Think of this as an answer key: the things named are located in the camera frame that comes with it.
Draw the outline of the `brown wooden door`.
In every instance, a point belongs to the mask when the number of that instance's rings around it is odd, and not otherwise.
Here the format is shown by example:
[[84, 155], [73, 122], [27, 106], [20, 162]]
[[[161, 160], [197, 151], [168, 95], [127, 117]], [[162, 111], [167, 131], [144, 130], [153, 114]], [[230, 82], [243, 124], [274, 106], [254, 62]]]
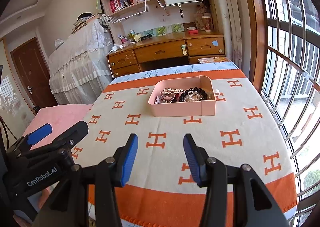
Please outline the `brown wooden door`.
[[49, 71], [34, 37], [11, 51], [19, 79], [33, 105], [39, 109], [57, 105], [49, 86]]

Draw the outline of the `red small box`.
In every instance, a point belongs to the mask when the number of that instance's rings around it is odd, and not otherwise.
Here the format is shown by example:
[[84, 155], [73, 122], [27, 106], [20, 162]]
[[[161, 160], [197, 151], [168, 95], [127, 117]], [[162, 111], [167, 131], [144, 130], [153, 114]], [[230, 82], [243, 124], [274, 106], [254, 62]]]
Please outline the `red small box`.
[[198, 29], [192, 29], [188, 31], [189, 34], [198, 34], [199, 30]]

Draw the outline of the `white power adapter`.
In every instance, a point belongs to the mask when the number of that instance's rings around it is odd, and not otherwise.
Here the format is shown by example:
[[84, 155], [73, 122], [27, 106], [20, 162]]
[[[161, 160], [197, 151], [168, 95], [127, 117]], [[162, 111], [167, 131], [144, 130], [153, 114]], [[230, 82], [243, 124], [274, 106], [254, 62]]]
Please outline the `white power adapter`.
[[123, 45], [114, 44], [114, 46], [112, 47], [112, 51], [116, 52], [118, 50], [122, 50], [123, 48]]

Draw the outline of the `pink smart watch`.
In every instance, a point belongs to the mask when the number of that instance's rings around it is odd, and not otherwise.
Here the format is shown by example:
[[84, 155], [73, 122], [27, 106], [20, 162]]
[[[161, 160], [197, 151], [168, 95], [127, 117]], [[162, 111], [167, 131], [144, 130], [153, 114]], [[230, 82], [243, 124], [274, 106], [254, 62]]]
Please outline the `pink smart watch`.
[[167, 104], [167, 103], [175, 103], [177, 101], [177, 97], [175, 94], [160, 94], [155, 98], [155, 104]]

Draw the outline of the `light blue bed sheet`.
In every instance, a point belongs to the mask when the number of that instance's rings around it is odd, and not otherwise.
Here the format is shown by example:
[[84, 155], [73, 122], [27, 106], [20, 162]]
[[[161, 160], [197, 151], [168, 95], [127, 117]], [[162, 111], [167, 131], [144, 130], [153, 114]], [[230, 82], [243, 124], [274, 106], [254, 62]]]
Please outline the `light blue bed sheet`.
[[129, 81], [135, 81], [138, 79], [152, 78], [166, 75], [183, 74], [189, 72], [202, 72], [202, 71], [217, 71], [217, 70], [237, 70], [238, 67], [233, 62], [222, 63], [205, 63], [205, 64], [189, 64], [183, 66], [175, 66], [170, 68], [155, 69], [151, 71], [138, 72], [130, 75], [123, 75], [110, 83], [117, 84]]

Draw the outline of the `floral curtain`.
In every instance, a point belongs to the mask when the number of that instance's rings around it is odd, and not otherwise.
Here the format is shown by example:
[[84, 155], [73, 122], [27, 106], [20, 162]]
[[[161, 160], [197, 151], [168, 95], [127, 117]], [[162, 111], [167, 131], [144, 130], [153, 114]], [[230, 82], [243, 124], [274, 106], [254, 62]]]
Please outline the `floral curtain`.
[[224, 35], [225, 55], [249, 76], [251, 29], [247, 0], [213, 0], [215, 29]]

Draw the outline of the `pink jewelry tray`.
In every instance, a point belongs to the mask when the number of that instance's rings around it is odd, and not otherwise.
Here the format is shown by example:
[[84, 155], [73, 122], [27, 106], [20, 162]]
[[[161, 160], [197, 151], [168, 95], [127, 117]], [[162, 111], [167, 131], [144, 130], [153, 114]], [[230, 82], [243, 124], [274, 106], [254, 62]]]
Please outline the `pink jewelry tray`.
[[[164, 88], [184, 91], [177, 94], [175, 103], [155, 104], [155, 98]], [[214, 116], [216, 98], [212, 81], [207, 76], [166, 79], [156, 84], [148, 100], [155, 117]]]

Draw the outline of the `orange beige H-pattern blanket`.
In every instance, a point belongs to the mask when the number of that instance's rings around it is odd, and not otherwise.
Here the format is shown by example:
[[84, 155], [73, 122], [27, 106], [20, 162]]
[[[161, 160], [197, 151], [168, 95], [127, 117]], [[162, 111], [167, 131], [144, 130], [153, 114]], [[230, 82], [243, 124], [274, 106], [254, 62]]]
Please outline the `orange beige H-pattern blanket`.
[[280, 130], [241, 70], [116, 78], [72, 148], [97, 226], [286, 226]]

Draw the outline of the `orange magazine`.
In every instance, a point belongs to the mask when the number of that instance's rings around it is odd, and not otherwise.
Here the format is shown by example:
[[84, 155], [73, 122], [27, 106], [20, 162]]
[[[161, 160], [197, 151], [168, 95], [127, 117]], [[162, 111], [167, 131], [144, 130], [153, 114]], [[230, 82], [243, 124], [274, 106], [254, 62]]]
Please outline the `orange magazine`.
[[231, 62], [227, 57], [209, 57], [209, 58], [199, 58], [200, 64], [209, 64], [209, 63], [227, 63]]

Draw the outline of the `wooden desk with drawers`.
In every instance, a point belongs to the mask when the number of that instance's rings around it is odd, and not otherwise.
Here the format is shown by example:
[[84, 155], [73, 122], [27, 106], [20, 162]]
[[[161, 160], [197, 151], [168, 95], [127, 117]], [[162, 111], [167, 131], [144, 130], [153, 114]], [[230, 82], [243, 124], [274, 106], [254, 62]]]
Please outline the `wooden desk with drawers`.
[[197, 64], [200, 58], [225, 56], [223, 34], [200, 31], [171, 33], [137, 42], [110, 53], [114, 77], [155, 69]]

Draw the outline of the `barred window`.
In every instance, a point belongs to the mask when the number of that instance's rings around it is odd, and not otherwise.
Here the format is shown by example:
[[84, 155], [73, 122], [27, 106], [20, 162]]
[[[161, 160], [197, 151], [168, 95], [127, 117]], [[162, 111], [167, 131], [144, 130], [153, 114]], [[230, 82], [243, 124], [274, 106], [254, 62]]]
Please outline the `barred window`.
[[264, 0], [267, 61], [261, 95], [294, 166], [302, 226], [319, 203], [319, 10], [311, 0]]

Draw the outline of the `lace covered piano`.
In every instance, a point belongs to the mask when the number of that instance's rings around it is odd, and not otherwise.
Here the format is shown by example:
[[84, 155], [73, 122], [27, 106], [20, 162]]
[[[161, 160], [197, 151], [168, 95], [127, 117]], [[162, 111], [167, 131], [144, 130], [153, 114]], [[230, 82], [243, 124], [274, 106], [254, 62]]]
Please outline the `lace covered piano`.
[[107, 62], [112, 46], [108, 27], [95, 19], [49, 56], [49, 86], [58, 104], [95, 102], [112, 82]]

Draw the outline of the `gold rhinestone hair comb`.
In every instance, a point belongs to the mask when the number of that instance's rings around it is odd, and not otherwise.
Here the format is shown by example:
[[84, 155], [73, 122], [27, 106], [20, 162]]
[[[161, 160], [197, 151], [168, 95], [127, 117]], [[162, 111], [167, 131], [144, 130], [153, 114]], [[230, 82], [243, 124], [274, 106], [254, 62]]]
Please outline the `gold rhinestone hair comb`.
[[183, 92], [183, 89], [177, 89], [177, 88], [164, 88], [161, 91], [161, 96], [169, 96], [169, 95], [177, 95], [180, 94], [181, 92]]

